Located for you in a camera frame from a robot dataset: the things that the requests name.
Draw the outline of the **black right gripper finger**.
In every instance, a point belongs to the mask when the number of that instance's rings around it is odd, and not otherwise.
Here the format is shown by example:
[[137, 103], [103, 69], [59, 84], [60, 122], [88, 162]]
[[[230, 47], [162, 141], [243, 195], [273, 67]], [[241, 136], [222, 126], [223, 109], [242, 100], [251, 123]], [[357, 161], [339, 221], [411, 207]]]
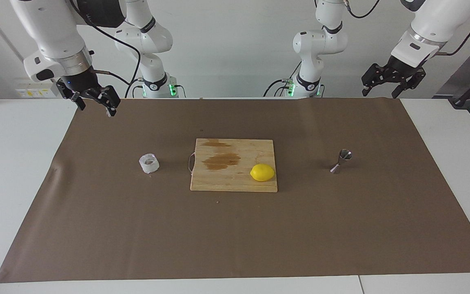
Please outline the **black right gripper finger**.
[[71, 89], [69, 89], [67, 85], [63, 82], [63, 80], [57, 80], [56, 87], [63, 99], [69, 99], [77, 105], [77, 108], [79, 110], [84, 110], [86, 104], [78, 91], [72, 91]]
[[91, 88], [90, 97], [106, 108], [108, 117], [116, 115], [116, 108], [118, 108], [121, 99], [112, 85]]

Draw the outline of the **brown paper table mat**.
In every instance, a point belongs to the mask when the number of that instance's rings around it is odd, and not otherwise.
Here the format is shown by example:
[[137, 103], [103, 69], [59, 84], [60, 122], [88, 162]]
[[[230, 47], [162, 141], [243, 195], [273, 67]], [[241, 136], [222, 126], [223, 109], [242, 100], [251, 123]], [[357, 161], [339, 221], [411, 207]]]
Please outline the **brown paper table mat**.
[[[278, 191], [191, 191], [197, 138], [273, 140]], [[129, 99], [76, 111], [0, 283], [442, 272], [470, 222], [401, 101]]]

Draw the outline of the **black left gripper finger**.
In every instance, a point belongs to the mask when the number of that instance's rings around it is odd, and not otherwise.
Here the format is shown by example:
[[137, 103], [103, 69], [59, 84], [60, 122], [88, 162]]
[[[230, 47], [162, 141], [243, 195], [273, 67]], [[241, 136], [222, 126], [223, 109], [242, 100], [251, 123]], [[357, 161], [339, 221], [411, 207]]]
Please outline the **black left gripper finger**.
[[387, 65], [382, 67], [377, 63], [373, 63], [361, 77], [362, 85], [364, 86], [362, 95], [364, 97], [367, 96], [371, 89], [377, 85], [393, 82], [394, 76], [395, 69], [393, 67]]
[[403, 79], [400, 84], [392, 91], [392, 98], [397, 98], [407, 89], [416, 89], [420, 82], [425, 78], [426, 72], [416, 72], [408, 80]]

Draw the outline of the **white wall socket strip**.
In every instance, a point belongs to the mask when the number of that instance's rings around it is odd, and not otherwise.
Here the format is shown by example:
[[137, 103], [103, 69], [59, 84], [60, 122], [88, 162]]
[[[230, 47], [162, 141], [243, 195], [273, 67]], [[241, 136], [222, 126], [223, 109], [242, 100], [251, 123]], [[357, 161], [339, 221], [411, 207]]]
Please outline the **white wall socket strip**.
[[20, 98], [60, 98], [57, 87], [51, 82], [18, 84], [15, 91]]

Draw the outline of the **wooden cutting board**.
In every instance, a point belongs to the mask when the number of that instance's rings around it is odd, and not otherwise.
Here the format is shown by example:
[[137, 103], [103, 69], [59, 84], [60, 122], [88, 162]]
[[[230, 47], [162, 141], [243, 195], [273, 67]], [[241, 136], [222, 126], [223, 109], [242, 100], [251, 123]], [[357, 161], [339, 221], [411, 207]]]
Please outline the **wooden cutting board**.
[[277, 176], [259, 182], [250, 175], [255, 165], [276, 170], [273, 140], [197, 138], [191, 191], [277, 192]]

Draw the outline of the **steel double jigger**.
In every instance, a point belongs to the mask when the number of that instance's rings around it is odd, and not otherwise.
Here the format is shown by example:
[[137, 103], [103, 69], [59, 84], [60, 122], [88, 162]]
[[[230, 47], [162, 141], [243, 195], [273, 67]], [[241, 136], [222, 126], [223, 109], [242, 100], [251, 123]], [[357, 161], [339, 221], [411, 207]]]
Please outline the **steel double jigger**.
[[341, 171], [341, 167], [345, 162], [348, 162], [353, 158], [353, 154], [348, 149], [341, 149], [338, 154], [338, 161], [337, 163], [330, 169], [332, 174], [339, 174]]

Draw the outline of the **yellow lemon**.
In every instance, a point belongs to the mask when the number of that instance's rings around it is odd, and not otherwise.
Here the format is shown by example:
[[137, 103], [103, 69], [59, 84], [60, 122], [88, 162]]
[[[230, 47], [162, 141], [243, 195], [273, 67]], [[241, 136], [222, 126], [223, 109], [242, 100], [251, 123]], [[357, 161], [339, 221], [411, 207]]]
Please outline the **yellow lemon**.
[[250, 176], [258, 182], [267, 182], [275, 176], [275, 170], [267, 164], [256, 164], [250, 171]]

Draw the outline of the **small clear glass cup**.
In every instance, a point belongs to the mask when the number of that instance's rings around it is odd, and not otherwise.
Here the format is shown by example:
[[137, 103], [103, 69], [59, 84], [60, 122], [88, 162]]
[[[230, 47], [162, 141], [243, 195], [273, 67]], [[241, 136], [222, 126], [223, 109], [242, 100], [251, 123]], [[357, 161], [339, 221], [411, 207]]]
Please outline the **small clear glass cup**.
[[156, 172], [160, 167], [159, 161], [153, 153], [148, 153], [141, 156], [139, 158], [139, 164], [142, 168], [142, 171], [146, 174]]

